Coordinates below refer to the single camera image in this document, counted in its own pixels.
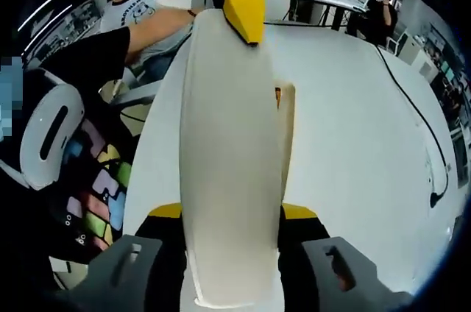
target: gray t-shirt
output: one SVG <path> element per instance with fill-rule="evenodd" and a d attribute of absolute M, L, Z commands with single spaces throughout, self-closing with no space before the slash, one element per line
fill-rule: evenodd
<path fill-rule="evenodd" d="M 137 24 L 161 8 L 155 0 L 123 0 L 119 3 L 108 4 L 100 23 L 100 32 L 119 29 L 123 26 Z M 190 33 L 191 24 L 175 32 L 165 40 L 154 43 L 141 52 L 138 63 L 142 63 L 152 56 L 168 52 L 177 47 Z"/>

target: chair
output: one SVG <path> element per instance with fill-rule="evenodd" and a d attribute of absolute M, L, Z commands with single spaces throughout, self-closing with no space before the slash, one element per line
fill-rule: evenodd
<path fill-rule="evenodd" d="M 386 50 L 391 52 L 394 56 L 400 53 L 401 47 L 407 39 L 406 29 L 405 24 L 398 21 L 392 33 L 392 37 L 386 38 Z"/>

